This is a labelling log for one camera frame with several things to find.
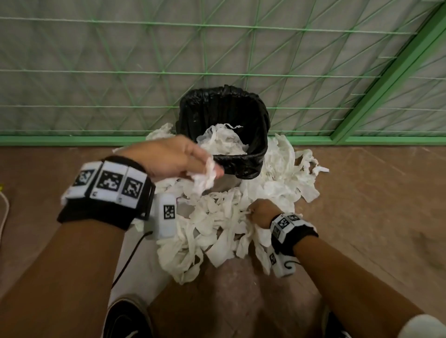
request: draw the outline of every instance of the black sneaker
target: black sneaker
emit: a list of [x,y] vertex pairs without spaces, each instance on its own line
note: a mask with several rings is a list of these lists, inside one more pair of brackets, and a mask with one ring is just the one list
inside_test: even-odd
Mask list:
[[344,326],[328,306],[322,316],[322,334],[324,338],[351,338]]
[[105,317],[103,338],[153,338],[144,302],[134,295],[116,299]]

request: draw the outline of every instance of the black garbage bag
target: black garbage bag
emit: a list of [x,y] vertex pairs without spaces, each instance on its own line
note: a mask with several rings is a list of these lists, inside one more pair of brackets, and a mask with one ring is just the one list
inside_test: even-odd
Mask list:
[[269,115],[257,94],[241,88],[224,87],[193,89],[180,101],[177,134],[194,142],[213,125],[229,123],[243,144],[248,144],[247,155],[214,155],[226,174],[244,180],[256,178],[262,170],[263,157],[268,149]]

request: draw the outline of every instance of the brown floor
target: brown floor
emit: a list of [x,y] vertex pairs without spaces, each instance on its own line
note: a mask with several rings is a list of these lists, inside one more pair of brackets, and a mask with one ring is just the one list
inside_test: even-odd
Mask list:
[[[299,201],[298,210],[328,243],[446,322],[446,148],[312,149],[331,172],[318,177],[321,196]],[[57,229],[60,195],[80,165],[108,151],[0,148],[0,183],[11,201],[0,297]],[[246,259],[170,283],[149,311],[160,337],[302,337],[318,333],[321,306],[302,268],[278,280]]]

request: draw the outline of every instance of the white rope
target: white rope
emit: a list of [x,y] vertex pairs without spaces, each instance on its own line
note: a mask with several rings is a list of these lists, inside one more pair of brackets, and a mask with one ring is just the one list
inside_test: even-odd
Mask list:
[[8,218],[8,214],[9,214],[9,201],[6,198],[6,196],[4,195],[4,193],[2,193],[1,191],[0,191],[0,196],[4,199],[5,206],[6,206],[6,210],[4,212],[3,220],[2,220],[1,225],[0,225],[0,245],[1,245],[1,237],[2,237],[2,234],[3,234],[3,228],[4,228],[4,225],[6,224],[6,219]]

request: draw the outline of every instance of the paper pile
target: paper pile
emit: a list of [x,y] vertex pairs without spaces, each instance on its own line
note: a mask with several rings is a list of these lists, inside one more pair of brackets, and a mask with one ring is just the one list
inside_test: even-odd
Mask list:
[[[171,128],[171,124],[165,124],[147,139],[171,137]],[[210,127],[198,143],[214,155],[244,154],[248,147],[233,130],[222,124]],[[300,164],[294,165],[299,157],[302,157]],[[183,203],[194,207],[189,218],[177,215],[174,237],[158,240],[161,267],[183,284],[198,276],[203,251],[207,250],[205,254],[218,267],[235,256],[244,258],[253,241],[256,256],[264,272],[269,274],[271,264],[266,249],[271,246],[271,232],[247,220],[248,206],[258,198],[268,198],[284,212],[294,212],[294,202],[301,196],[311,202],[319,195],[314,182],[321,171],[328,172],[328,169],[318,165],[311,150],[295,152],[285,136],[275,135],[268,139],[260,175],[243,180],[239,187],[200,196],[196,194],[197,186],[188,180],[170,178],[156,183],[155,193],[175,194],[177,198],[183,197]]]

